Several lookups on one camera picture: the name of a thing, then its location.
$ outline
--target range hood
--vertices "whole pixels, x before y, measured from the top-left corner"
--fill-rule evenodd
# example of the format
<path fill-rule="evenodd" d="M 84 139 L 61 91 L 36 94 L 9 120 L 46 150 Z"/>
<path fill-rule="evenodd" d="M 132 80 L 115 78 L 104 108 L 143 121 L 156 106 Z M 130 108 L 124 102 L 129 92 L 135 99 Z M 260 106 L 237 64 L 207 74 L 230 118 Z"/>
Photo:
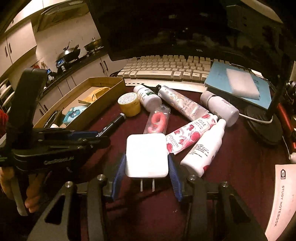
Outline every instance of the range hood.
<path fill-rule="evenodd" d="M 88 12 L 85 0 L 67 0 L 56 4 L 40 15 L 35 33 L 65 20 L 81 17 Z"/>

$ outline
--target spacebar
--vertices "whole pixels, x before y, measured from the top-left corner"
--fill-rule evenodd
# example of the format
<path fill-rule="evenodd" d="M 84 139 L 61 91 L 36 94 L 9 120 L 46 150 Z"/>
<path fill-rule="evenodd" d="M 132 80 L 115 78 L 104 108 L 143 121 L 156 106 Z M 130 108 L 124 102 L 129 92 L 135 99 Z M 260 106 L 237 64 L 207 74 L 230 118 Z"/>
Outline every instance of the spacebar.
<path fill-rule="evenodd" d="M 148 71 L 148 70 L 140 70 L 137 72 L 137 78 L 164 78 L 164 79 L 172 79 L 173 71 L 165 71 L 165 70 L 156 70 L 156 71 Z"/>

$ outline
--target black countertop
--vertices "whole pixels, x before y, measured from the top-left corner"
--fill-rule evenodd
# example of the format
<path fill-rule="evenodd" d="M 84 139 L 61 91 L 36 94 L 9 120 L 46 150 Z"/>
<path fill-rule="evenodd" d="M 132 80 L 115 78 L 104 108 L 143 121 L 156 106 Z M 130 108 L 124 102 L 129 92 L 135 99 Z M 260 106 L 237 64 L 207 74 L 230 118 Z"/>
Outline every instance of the black countertop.
<path fill-rule="evenodd" d="M 42 92 L 42 95 L 41 95 L 40 99 L 42 99 L 42 97 L 44 97 L 47 93 L 49 93 L 61 81 L 63 81 L 64 79 L 66 79 L 70 75 L 74 74 L 77 70 L 83 68 L 84 66 L 88 65 L 92 61 L 95 61 L 98 58 L 100 58 L 100 57 L 102 57 L 102 56 L 104 56 L 106 54 L 107 54 L 107 51 L 105 50 L 105 48 L 102 48 L 99 52 L 97 52 L 97 53 L 95 53 L 93 55 L 90 55 L 89 57 L 76 60 L 75 63 L 71 66 L 70 69 L 68 69 L 65 73 L 62 73 L 60 76 L 57 76 L 57 78 L 55 79 L 55 81 L 52 84 L 50 84 Z"/>

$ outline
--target hand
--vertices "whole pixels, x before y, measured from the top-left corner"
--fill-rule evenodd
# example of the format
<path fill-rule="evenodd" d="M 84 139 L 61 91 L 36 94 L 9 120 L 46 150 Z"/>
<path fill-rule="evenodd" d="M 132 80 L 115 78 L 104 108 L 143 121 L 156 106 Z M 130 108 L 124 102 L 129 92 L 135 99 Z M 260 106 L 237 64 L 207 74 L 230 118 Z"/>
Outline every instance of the hand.
<path fill-rule="evenodd" d="M 6 196 L 13 200 L 13 194 L 10 186 L 10 180 L 15 175 L 12 167 L 0 167 L 0 184 Z M 26 208 L 30 213 L 34 213 L 39 209 L 40 188 L 44 180 L 43 173 L 29 175 L 29 187 L 27 188 L 25 201 Z"/>

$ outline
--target study notebook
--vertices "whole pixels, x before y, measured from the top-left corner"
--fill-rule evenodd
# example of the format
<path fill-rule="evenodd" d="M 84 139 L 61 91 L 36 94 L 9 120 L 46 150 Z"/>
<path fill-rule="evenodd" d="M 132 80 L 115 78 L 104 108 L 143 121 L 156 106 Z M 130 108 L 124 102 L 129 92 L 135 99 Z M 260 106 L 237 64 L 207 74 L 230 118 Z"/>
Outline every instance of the study notebook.
<path fill-rule="evenodd" d="M 231 66 L 229 64 L 223 64 L 215 61 L 211 67 L 211 71 L 207 79 L 205 80 L 205 85 L 207 87 L 212 87 L 232 95 L 230 84 L 226 74 L 226 69 L 244 71 L 242 69 Z M 252 104 L 255 104 L 267 110 L 271 103 L 271 96 L 269 92 L 268 83 L 264 79 L 261 79 L 260 77 L 254 75 L 253 73 L 251 73 L 251 76 L 259 91 L 259 100 L 244 98 L 239 96 L 236 96 L 236 97 L 244 99 Z"/>

